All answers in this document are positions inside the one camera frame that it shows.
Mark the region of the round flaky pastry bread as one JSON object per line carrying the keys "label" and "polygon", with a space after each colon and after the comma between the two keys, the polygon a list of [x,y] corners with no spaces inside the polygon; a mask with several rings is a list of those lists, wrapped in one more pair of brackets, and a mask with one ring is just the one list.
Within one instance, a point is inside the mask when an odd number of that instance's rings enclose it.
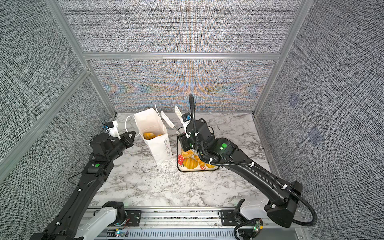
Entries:
{"label": "round flaky pastry bread", "polygon": [[194,154],[195,154],[194,150],[181,151],[181,155],[185,159],[193,157]]}

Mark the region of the long twisted yellow bread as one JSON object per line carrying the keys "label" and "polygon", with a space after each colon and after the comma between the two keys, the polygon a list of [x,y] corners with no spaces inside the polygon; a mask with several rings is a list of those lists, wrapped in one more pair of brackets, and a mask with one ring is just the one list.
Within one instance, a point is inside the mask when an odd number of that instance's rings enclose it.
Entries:
{"label": "long twisted yellow bread", "polygon": [[161,135],[156,135],[154,133],[143,133],[143,137],[147,141],[152,140],[152,139],[159,137],[159,136],[161,136]]}

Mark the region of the white paper gift bag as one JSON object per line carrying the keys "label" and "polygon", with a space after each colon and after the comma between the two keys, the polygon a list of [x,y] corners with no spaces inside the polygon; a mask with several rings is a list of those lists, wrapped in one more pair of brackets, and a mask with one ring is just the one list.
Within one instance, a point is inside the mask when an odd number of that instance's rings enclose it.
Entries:
{"label": "white paper gift bag", "polygon": [[[155,108],[150,108],[128,116],[125,120],[125,130],[127,132],[128,130],[126,125],[129,118],[133,118],[135,120],[139,135],[144,140],[144,143],[151,152],[157,165],[173,156],[168,131],[162,121],[156,105]],[[143,133],[154,133],[161,136],[147,141],[144,139]]]}

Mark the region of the long striped croissant bread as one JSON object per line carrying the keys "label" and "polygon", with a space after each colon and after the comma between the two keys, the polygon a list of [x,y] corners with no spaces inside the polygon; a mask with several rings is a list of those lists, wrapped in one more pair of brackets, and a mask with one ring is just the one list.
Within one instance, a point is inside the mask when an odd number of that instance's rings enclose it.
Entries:
{"label": "long striped croissant bread", "polygon": [[205,170],[205,169],[206,169],[206,163],[204,163],[204,162],[199,158],[199,156],[197,156],[197,155],[194,155],[194,158],[195,158],[195,160],[198,162],[198,164],[199,164],[201,170]]}

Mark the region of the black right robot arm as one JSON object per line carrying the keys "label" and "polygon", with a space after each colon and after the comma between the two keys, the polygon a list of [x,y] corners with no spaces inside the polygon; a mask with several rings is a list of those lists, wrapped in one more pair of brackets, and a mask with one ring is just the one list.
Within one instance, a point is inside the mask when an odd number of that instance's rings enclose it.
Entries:
{"label": "black right robot arm", "polygon": [[297,181],[288,182],[272,174],[261,165],[249,158],[236,144],[226,138],[216,138],[210,132],[204,119],[196,122],[202,136],[196,142],[192,124],[187,127],[186,133],[178,135],[182,150],[194,150],[203,162],[213,166],[224,167],[260,190],[269,201],[264,206],[268,218],[281,227],[289,228],[292,223],[303,226],[305,223],[295,220],[294,216],[303,185]]}

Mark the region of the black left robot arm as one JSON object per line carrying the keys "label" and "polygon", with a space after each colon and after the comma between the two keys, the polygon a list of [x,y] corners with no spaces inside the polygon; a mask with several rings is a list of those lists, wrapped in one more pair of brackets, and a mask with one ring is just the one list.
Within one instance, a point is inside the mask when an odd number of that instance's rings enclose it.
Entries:
{"label": "black left robot arm", "polygon": [[90,140],[92,153],[89,162],[81,172],[76,190],[62,210],[42,233],[34,233],[31,240],[75,240],[77,230],[88,206],[110,175],[113,161],[123,151],[134,145],[136,132],[123,133],[119,138],[100,133]]}

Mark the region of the white strawberry tray black rim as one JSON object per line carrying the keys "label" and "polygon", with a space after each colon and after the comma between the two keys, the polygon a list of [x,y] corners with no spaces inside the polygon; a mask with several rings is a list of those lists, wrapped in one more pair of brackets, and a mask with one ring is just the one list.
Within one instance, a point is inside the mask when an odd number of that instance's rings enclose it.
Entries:
{"label": "white strawberry tray black rim", "polygon": [[186,134],[178,136],[178,148],[177,148],[177,167],[180,172],[207,172],[216,171],[218,166],[213,166],[202,162],[192,148],[192,143],[186,137]]}

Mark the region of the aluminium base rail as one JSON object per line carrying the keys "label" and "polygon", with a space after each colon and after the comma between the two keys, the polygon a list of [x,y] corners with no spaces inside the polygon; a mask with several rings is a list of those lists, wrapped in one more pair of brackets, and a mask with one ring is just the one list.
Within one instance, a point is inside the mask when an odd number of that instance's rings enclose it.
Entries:
{"label": "aluminium base rail", "polygon": [[235,213],[262,219],[257,240],[310,240],[307,227],[283,228],[267,217],[262,206],[253,207],[126,207],[128,228],[113,233],[107,227],[99,240],[233,240]]}

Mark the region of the aluminium cage frame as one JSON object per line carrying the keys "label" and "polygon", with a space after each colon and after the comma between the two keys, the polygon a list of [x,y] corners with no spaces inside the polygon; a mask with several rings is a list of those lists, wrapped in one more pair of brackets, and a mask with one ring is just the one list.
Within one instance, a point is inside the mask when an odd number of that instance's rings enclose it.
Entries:
{"label": "aluminium cage frame", "polygon": [[[300,1],[59,1],[82,52],[276,54]],[[1,2],[1,159],[88,61],[45,1]]]}

